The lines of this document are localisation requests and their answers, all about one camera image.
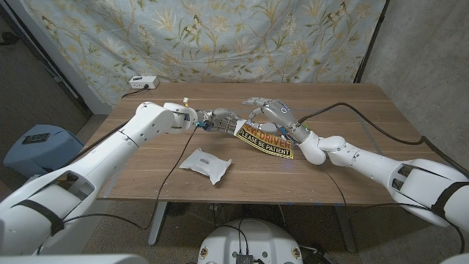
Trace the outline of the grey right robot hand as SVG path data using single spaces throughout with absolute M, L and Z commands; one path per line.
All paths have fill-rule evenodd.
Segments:
M 249 98 L 243 101 L 243 105 L 257 106 L 250 113 L 249 121 L 252 121 L 258 114 L 264 114 L 269 121 L 283 128 L 286 134 L 297 143 L 303 143 L 310 137 L 310 132 L 295 119 L 290 108 L 278 99 Z

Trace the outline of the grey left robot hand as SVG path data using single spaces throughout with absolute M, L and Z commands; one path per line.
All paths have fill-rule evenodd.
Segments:
M 196 126 L 209 132 L 221 132 L 235 135 L 244 125 L 245 120 L 228 109 L 197 111 Z

